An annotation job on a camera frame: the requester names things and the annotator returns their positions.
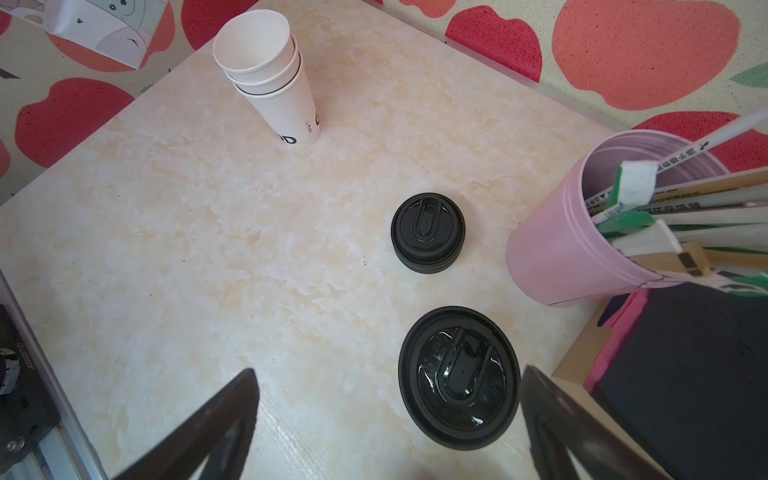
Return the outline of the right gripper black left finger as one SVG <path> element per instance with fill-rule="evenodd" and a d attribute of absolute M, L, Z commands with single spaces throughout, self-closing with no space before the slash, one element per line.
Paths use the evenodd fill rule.
<path fill-rule="evenodd" d="M 238 479 L 255 432 L 260 390 L 246 368 L 120 479 Z"/>

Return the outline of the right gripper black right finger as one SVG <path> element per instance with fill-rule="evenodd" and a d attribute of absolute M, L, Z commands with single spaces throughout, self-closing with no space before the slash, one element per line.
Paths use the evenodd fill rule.
<path fill-rule="evenodd" d="M 541 479 L 577 479 L 577 460 L 594 479 L 663 479 L 538 368 L 522 375 L 520 406 Z"/>

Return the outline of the stack of white paper cups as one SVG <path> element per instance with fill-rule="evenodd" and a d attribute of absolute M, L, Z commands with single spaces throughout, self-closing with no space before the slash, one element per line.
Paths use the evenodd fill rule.
<path fill-rule="evenodd" d="M 214 38 L 212 53 L 285 145 L 302 148 L 317 140 L 320 118 L 306 62 L 283 14 L 258 9 L 229 20 Z"/>

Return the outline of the cartoon animal paper gift bag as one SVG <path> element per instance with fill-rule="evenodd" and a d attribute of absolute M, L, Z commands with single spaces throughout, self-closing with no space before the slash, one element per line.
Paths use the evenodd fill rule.
<path fill-rule="evenodd" d="M 158 0 L 8 0 L 1 11 L 122 65 L 148 55 L 168 3 Z"/>

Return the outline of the brown cardboard napkin tray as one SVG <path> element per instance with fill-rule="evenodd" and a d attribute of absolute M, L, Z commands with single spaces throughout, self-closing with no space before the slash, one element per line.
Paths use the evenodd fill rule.
<path fill-rule="evenodd" d="M 598 320 L 606 310 L 608 303 L 608 300 L 603 300 L 597 304 L 595 312 L 565 354 L 560 364 L 554 370 L 551 378 L 556 385 L 591 414 L 603 427 L 616 436 L 620 442 L 648 462 L 665 479 L 671 479 L 671 476 L 655 460 L 653 460 L 634 439 L 631 438 L 631 436 L 592 398 L 590 393 L 584 387 L 584 382 L 587 380 L 590 369 L 611 335 L 611 332 L 606 326 L 599 327 L 597 325 Z"/>

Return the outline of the stack of dark napkins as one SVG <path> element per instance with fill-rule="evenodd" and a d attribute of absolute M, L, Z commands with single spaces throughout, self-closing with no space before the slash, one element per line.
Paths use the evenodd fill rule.
<path fill-rule="evenodd" d="M 767 299 L 693 284 L 612 298 L 584 387 L 677 479 L 767 476 Z"/>

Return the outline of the pink cylindrical holder cup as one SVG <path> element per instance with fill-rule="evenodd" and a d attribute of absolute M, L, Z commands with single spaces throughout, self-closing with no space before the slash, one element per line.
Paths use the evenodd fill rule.
<path fill-rule="evenodd" d="M 674 286 L 615 249 L 592 223 L 585 201 L 612 186 L 622 162 L 661 160 L 687 143 L 665 132 L 629 130 L 594 146 L 512 231 L 506 262 L 515 284 L 547 306 Z"/>

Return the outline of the aluminium front rail frame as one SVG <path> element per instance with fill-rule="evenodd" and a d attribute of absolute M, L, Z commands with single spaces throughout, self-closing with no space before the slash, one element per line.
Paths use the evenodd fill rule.
<path fill-rule="evenodd" d="M 5 278 L 1 279 L 1 477 L 107 477 Z"/>

